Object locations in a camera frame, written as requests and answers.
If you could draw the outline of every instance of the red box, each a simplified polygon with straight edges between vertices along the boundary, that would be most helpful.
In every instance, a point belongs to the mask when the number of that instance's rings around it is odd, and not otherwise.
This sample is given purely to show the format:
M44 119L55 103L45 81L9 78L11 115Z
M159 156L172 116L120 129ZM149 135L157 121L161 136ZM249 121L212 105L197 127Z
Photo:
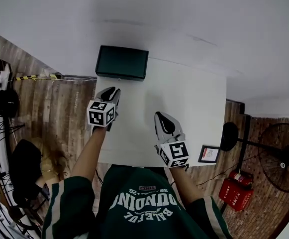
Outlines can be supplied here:
M244 189L236 180L225 179L219 197L234 210L244 209L254 193L252 189Z

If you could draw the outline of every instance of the table top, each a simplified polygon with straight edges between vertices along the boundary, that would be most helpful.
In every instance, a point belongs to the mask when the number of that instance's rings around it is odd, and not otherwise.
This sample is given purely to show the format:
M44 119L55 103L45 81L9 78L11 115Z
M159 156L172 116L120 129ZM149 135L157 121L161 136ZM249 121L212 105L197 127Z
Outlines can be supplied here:
M154 114L176 118L186 134L190 166L199 163L203 145L220 146L226 100L226 78L206 71L149 59L143 82L98 77L96 93L121 89L119 116L104 140L99 162L130 166L165 166L154 145Z

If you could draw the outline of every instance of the fan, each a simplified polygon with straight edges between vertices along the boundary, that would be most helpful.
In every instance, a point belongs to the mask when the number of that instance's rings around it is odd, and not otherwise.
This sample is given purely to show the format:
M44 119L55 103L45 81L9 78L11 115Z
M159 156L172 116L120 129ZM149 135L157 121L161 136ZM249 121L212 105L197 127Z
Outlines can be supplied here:
M228 122L223 127L221 149L231 150L237 141L258 147L258 157L267 179L279 190L289 192L289 123L269 126L259 142L238 138L238 128Z

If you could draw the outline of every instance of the black framed card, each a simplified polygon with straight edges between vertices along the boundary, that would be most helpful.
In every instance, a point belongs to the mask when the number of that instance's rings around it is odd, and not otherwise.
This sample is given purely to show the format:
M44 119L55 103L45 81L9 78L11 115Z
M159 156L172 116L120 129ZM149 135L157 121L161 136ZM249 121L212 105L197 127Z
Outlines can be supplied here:
M198 161L200 163L216 163L219 156L220 147L202 146Z

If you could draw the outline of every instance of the striped sleeve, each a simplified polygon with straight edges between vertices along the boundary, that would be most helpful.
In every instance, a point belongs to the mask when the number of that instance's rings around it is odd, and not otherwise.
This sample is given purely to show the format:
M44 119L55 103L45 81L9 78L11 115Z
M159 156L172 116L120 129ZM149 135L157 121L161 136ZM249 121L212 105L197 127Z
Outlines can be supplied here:
M198 199L188 205L186 210L208 237L232 239L227 224L212 197Z
M95 195L88 179L84 177L65 179L53 184L52 192L42 239L80 238L95 226L93 213Z

